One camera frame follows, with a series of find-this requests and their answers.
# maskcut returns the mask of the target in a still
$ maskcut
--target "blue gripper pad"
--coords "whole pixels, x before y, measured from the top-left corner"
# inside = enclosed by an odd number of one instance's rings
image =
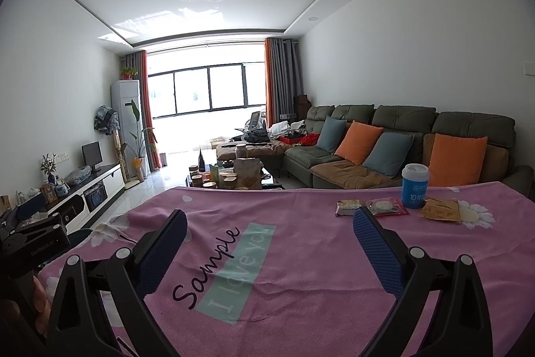
[[[147,242],[137,265],[135,290],[140,298],[156,291],[182,245],[187,230],[186,214],[181,210],[174,210]]]
[[[405,290],[402,264],[378,229],[379,224],[372,220],[375,218],[371,213],[366,213],[366,210],[360,207],[353,215],[353,231],[383,289],[389,294],[394,294],[399,300]]]

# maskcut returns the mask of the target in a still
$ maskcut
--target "light switch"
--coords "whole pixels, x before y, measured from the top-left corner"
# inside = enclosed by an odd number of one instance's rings
[[[524,62],[524,75],[535,76],[535,62]]]

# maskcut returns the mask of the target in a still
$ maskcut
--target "orange pillow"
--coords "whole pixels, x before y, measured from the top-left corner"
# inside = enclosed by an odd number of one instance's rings
[[[435,135],[429,186],[473,185],[479,181],[487,149],[487,137],[459,138]]]
[[[342,144],[338,146],[334,154],[347,159],[355,165],[360,165],[372,151],[381,133],[383,133],[382,127],[354,121],[351,123]]]

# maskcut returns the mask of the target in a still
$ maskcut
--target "pink tablecloth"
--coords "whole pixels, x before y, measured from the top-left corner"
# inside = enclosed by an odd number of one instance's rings
[[[175,188],[101,226],[73,252],[87,261],[109,257],[121,246],[132,247],[125,237],[138,240],[173,209],[182,209],[189,222],[187,242],[157,292],[145,298],[182,356],[355,356],[394,297],[382,290],[351,217],[335,217],[336,201],[399,194],[399,188]],[[494,355],[501,357],[535,311],[535,204],[498,182],[430,188],[428,194],[460,199],[481,219],[476,225],[445,224],[411,212],[383,217],[381,224],[432,257],[474,258],[489,303]],[[50,298],[65,260],[39,276]],[[427,302],[405,355],[416,351],[434,301]],[[117,335],[127,340],[111,298],[105,296],[104,303]]]

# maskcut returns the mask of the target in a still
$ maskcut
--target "black window frame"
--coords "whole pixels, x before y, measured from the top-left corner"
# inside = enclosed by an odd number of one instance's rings
[[[188,67],[184,69],[176,69],[176,70],[169,70],[168,72],[161,72],[161,73],[153,73],[151,75],[148,75],[148,77],[155,77],[155,76],[163,76],[163,75],[173,75],[173,97],[175,98],[175,113],[174,114],[168,114],[168,115],[159,115],[157,117],[153,117],[153,120],[159,120],[159,119],[166,119],[169,117],[176,117],[179,115],[189,115],[189,114],[201,114],[203,112],[217,112],[217,111],[228,111],[229,109],[241,109],[241,108],[256,108],[259,106],[265,106],[265,103],[260,104],[249,104],[249,98],[247,95],[247,75],[245,74],[245,65],[249,64],[264,64],[265,61],[254,61],[254,62],[231,62],[229,64],[214,64],[210,66],[199,66],[199,67]],[[226,106],[223,108],[214,108],[212,103],[212,83],[210,80],[210,69],[216,68],[216,67],[228,67],[228,66],[241,66],[241,81],[242,81],[242,89],[243,89],[243,105],[239,106]],[[198,111],[188,111],[188,112],[178,112],[177,109],[177,85],[175,83],[175,74],[181,73],[181,72],[188,72],[190,70],[202,70],[206,69],[206,74],[208,77],[208,101],[210,103],[210,109],[200,109]]]

